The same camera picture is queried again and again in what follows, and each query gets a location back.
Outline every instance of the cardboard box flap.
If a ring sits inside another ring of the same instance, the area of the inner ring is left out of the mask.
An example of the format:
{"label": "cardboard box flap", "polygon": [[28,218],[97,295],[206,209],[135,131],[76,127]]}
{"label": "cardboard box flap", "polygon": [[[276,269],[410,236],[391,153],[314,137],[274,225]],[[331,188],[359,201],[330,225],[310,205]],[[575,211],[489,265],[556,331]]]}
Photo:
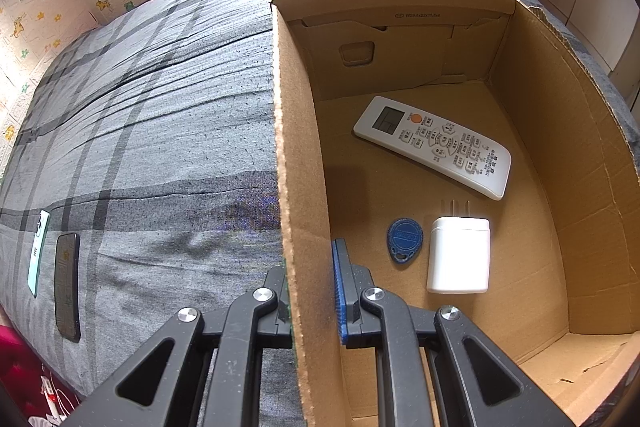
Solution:
{"label": "cardboard box flap", "polygon": [[639,352],[640,332],[567,333],[521,367],[576,425],[581,425],[607,399]]}
{"label": "cardboard box flap", "polygon": [[[277,10],[273,32],[280,227],[300,398],[309,426],[343,425],[348,407],[339,399],[344,393],[335,392],[342,370],[333,292],[328,291],[334,274],[316,115],[304,64]],[[318,302],[320,295],[329,298]],[[324,334],[305,334],[317,328]]]}
{"label": "cardboard box flap", "polygon": [[334,15],[328,16],[329,18],[326,20],[317,18],[318,16],[350,11],[358,13],[360,10],[374,8],[380,10],[378,12],[380,13],[380,18],[376,19],[375,15],[367,15],[367,17],[371,18],[361,22],[371,26],[383,26],[393,23],[393,20],[398,20],[396,19],[396,14],[400,13],[404,15],[402,23],[406,23],[408,20],[415,20],[419,24],[424,24],[425,20],[433,19],[433,17],[407,17],[406,14],[434,13],[433,10],[425,9],[425,7],[453,8],[449,12],[452,16],[455,12],[460,13],[460,15],[464,14],[465,9],[484,10],[485,12],[494,12],[497,15],[512,14],[515,0],[273,0],[273,4],[278,7],[284,20],[301,19],[308,21],[309,25],[344,20],[343,18],[334,18]]}
{"label": "cardboard box flap", "polygon": [[367,26],[427,26],[474,24],[482,19],[497,19],[505,13],[481,7],[435,6],[425,1],[419,6],[373,6],[311,15],[302,18],[305,26],[318,26],[345,20],[356,21]]}
{"label": "cardboard box flap", "polygon": [[640,328],[631,288],[640,261],[640,184],[631,151],[593,79],[543,22],[516,6],[490,81],[545,187],[570,331],[631,333]]}

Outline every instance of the white power adapter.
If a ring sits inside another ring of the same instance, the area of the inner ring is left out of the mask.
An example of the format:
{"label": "white power adapter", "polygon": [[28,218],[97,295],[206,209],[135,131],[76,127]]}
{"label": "white power adapter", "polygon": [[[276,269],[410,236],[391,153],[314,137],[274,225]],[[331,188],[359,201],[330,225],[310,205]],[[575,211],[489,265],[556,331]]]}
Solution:
{"label": "white power adapter", "polygon": [[484,293],[489,288],[489,221],[439,217],[431,227],[427,290]]}

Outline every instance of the gray plaid bedsheet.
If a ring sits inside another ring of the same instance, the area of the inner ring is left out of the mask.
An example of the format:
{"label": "gray plaid bedsheet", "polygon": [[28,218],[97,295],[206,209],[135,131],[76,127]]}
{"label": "gray plaid bedsheet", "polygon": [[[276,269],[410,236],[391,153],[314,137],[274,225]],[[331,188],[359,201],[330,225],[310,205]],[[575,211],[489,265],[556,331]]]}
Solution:
{"label": "gray plaid bedsheet", "polygon": [[[227,306],[281,263],[270,1],[149,1],[81,36],[36,90],[0,188],[0,301],[80,394],[182,306]],[[622,98],[547,16],[596,78],[638,165]],[[34,299],[26,281],[41,209],[51,218]],[[66,231],[81,237],[79,344],[54,317]],[[265,355],[260,424],[303,425],[292,352]]]}

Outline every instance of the smartphone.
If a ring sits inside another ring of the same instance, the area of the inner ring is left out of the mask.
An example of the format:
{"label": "smartphone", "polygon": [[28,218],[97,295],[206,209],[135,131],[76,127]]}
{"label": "smartphone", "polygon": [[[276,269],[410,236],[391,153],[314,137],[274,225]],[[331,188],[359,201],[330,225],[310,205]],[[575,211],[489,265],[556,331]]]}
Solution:
{"label": "smartphone", "polygon": [[80,316],[78,313],[78,256],[80,236],[65,233],[56,245],[54,274],[54,301],[56,326],[66,339],[80,342]]}

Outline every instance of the white cable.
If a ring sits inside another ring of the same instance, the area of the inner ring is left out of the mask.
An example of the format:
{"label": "white cable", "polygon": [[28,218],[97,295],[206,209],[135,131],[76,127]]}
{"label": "white cable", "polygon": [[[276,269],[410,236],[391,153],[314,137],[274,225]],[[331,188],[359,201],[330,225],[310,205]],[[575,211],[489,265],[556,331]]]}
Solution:
{"label": "white cable", "polygon": [[49,370],[49,380],[51,381],[51,385],[53,386],[53,392],[56,394],[56,399],[58,401],[60,409],[62,409],[62,412],[68,417],[70,415],[70,412],[66,409],[65,405],[62,403],[62,400],[60,400],[60,394],[65,397],[65,400],[69,403],[69,407],[71,407],[72,411],[75,411],[76,408],[71,403],[71,400],[69,400],[68,397],[66,397],[66,394],[64,393],[64,391],[60,391],[59,389],[56,389],[56,383],[53,380],[53,374],[51,370]]}

